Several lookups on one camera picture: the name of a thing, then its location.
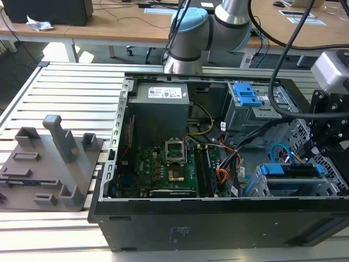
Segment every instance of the robotic arm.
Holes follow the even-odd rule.
[[[164,73],[202,74],[202,51],[243,48],[251,29],[247,5],[248,0],[224,0],[214,15],[201,8],[189,8],[166,55]]]

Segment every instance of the motherboard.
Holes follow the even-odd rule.
[[[133,159],[128,168],[119,169],[112,192],[118,198],[213,197],[218,190],[217,148],[139,146]]]

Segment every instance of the black box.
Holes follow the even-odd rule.
[[[92,16],[92,0],[3,0],[12,23],[27,22],[27,15],[40,22],[85,26]]]

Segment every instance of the blue cable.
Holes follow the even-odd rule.
[[[287,151],[287,154],[288,154],[288,156],[289,156],[290,161],[291,161],[292,164],[298,164],[298,163],[296,162],[296,160],[294,159],[294,156],[293,156],[291,150],[290,150],[286,145],[284,145],[284,144],[274,144],[274,145],[271,146],[271,148],[270,148],[270,158],[271,158],[271,160],[272,160],[273,163],[277,163],[277,162],[276,162],[276,159],[275,159],[275,156],[274,156],[274,149],[275,149],[277,146],[282,146],[282,147]]]
[[[264,58],[267,56],[267,42],[266,42],[265,38],[257,30],[255,30],[255,29],[253,29],[253,30],[263,40],[263,44],[264,44],[264,54],[263,54],[263,57],[262,57],[261,61],[259,62],[258,67],[257,67],[257,68],[260,68],[262,66],[262,64],[263,64]]]

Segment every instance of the green circuit board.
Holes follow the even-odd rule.
[[[180,157],[181,148],[169,147],[169,156]],[[165,147],[138,147],[134,174],[128,185],[119,185],[123,197],[137,197],[140,190],[185,189],[195,190],[198,196],[194,149],[187,147],[186,164],[166,164]]]

